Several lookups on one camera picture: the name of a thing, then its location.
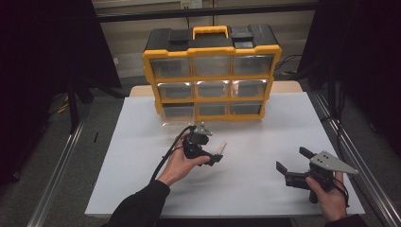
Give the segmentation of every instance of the black sleeve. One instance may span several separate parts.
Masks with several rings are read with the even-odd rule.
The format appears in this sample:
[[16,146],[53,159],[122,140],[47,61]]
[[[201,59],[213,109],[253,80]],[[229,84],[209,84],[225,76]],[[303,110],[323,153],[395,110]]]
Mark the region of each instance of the black sleeve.
[[157,221],[170,188],[153,181],[141,191],[124,199],[112,214],[107,227],[148,226]]
[[367,227],[368,225],[366,225],[365,221],[359,215],[352,215],[347,218],[328,222],[324,225],[324,227],[341,227],[341,226]]

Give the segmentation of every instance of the human hand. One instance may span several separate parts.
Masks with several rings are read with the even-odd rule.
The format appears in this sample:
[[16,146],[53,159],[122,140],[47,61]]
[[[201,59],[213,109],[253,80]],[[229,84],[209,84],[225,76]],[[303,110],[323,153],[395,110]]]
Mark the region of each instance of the human hand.
[[[335,178],[343,183],[342,172],[336,172]],[[327,221],[335,221],[347,217],[345,198],[338,189],[333,188],[332,190],[325,192],[315,179],[307,177],[305,180],[310,189],[312,189],[318,196],[319,205],[323,216]],[[343,185],[339,182],[334,181],[336,186],[344,190]]]
[[168,159],[167,165],[162,174],[157,179],[168,186],[184,178],[194,166],[204,164],[210,161],[209,156],[200,156],[195,159],[187,159],[183,153],[183,139],[187,135],[184,134],[175,146],[175,151]]

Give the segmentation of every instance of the aluminum rail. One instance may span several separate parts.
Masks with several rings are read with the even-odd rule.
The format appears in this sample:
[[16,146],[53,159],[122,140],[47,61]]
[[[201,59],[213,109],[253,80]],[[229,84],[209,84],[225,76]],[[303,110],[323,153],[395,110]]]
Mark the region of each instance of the aluminum rail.
[[36,206],[27,227],[42,227],[44,225],[44,220],[46,219],[50,206],[54,198],[56,197],[57,190],[64,174],[64,170],[68,166],[68,162],[71,158],[71,155],[73,154],[84,122],[89,115],[90,107],[91,104],[86,104],[83,107],[81,120],[74,133],[70,134],[70,136],[68,137],[67,143],[64,147],[64,150],[62,151],[59,162],[56,165],[53,175],[51,176],[50,181],[47,184],[47,187],[42,194],[41,200]]
[[[329,115],[329,111],[327,109],[328,103],[323,94],[317,93],[315,94],[315,97],[324,114]],[[339,129],[339,121],[332,118],[330,118],[329,120],[330,126],[332,127],[335,134],[337,134]],[[357,148],[355,147],[354,143],[351,141],[351,138],[348,136],[343,127],[340,127],[340,142],[343,145],[344,150],[350,157],[351,161],[359,171],[360,178],[365,183],[366,187],[374,198],[375,203],[379,207],[384,218],[387,220],[387,223],[392,227],[401,226],[400,215],[392,204],[392,201],[383,190],[383,188],[380,186],[377,179],[366,165],[365,161],[363,161],[362,157],[357,151]]]
[[255,7],[232,7],[232,8],[205,8],[205,9],[177,9],[165,11],[137,12],[137,13],[111,13],[99,14],[96,17],[71,17],[54,19],[66,22],[124,22],[124,21],[140,21],[168,18],[185,18],[185,17],[201,17],[201,16],[219,16],[233,14],[252,14],[252,13],[268,13],[268,12],[287,12],[287,11],[307,11],[316,9],[337,9],[349,6],[349,3],[296,3],[296,4],[276,4]]

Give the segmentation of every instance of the white paper sheet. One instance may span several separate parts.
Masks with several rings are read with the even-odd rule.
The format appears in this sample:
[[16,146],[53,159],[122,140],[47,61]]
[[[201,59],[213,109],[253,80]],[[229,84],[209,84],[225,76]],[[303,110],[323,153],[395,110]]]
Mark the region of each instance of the white paper sheet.
[[[224,157],[214,166],[196,166],[171,186],[164,218],[255,218],[317,215],[309,191],[285,186],[275,169],[306,172],[308,160],[299,147],[334,154],[323,126],[306,93],[271,94],[262,120],[210,121],[213,132],[203,149],[215,152],[226,141]],[[153,97],[128,97],[85,214],[107,218],[127,196],[141,190],[171,146],[161,129]],[[348,214],[364,210],[345,177]]]

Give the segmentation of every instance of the wall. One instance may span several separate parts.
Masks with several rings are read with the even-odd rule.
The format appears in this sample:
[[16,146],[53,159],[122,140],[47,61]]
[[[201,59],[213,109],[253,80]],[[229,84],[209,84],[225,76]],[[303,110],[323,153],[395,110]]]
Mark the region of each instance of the wall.
[[[173,0],[153,0],[156,4],[132,5],[107,7],[118,3],[110,0],[93,0],[97,14],[124,13],[124,12],[145,12],[169,9],[180,9],[180,1]],[[141,3],[141,1],[119,1],[120,5],[128,5],[129,2]],[[215,0],[215,8],[244,7],[244,6],[263,6],[273,4],[305,3],[317,2],[317,0]],[[203,7],[213,6],[212,0],[203,0]],[[190,26],[211,26],[213,19],[215,25],[226,26],[246,26],[249,24],[269,24],[283,48],[283,58],[291,54],[302,54],[307,34],[313,19],[314,11],[295,11],[295,12],[274,12],[257,13],[244,15],[227,15],[213,17],[193,17],[189,18]],[[103,23],[102,29],[114,57],[136,53],[140,58],[148,40],[149,33],[155,28],[168,27],[173,29],[187,28],[185,18],[146,20],[135,22],[115,22]]]

